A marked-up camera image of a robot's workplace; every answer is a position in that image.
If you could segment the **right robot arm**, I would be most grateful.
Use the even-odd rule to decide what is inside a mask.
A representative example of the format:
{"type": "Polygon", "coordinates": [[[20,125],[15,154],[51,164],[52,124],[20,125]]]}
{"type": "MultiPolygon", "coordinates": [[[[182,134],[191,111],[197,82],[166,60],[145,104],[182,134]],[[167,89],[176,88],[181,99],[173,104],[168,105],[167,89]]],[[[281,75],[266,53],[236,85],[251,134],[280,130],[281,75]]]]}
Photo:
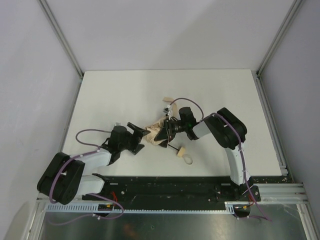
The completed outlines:
{"type": "Polygon", "coordinates": [[[196,141],[212,134],[217,143],[225,149],[230,168],[230,179],[237,186],[248,182],[250,175],[246,173],[242,144],[248,132],[246,126],[227,108],[221,108],[204,119],[197,121],[190,107],[182,107],[178,111],[180,119],[166,116],[163,124],[153,138],[161,142],[161,146],[171,142],[177,133],[186,133],[191,141],[196,141]]]}

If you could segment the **beige folding umbrella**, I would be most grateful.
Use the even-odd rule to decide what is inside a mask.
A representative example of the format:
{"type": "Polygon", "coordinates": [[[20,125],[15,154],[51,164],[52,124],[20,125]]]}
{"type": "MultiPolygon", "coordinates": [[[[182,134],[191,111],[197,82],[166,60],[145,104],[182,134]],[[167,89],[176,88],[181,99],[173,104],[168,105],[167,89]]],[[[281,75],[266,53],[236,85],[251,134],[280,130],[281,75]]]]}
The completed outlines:
{"type": "Polygon", "coordinates": [[[156,140],[156,136],[157,134],[160,133],[162,127],[164,126],[164,121],[166,119],[166,116],[161,117],[158,121],[156,121],[155,123],[146,126],[144,129],[150,131],[150,133],[148,133],[144,139],[154,145],[154,146],[160,146],[163,148],[167,148],[170,147],[173,150],[176,151],[176,156],[178,158],[181,158],[184,160],[184,162],[187,165],[192,165],[193,164],[193,159],[190,155],[186,154],[186,148],[183,146],[180,147],[175,147],[173,145],[170,144],[169,140],[167,139],[162,139],[162,140],[156,140]]]}

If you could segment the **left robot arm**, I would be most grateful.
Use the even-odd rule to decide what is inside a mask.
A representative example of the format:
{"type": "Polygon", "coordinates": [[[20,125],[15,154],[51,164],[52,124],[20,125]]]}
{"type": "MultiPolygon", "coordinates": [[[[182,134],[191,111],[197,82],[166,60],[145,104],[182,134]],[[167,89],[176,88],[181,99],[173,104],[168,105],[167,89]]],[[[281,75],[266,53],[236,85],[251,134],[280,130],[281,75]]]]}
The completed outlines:
{"type": "Polygon", "coordinates": [[[99,194],[106,180],[94,170],[113,164],[123,151],[136,155],[144,148],[141,141],[150,131],[129,122],[127,126],[114,126],[108,134],[101,145],[92,144],[92,151],[74,156],[56,153],[37,183],[38,192],[52,204],[62,205],[78,196],[99,194]]]}

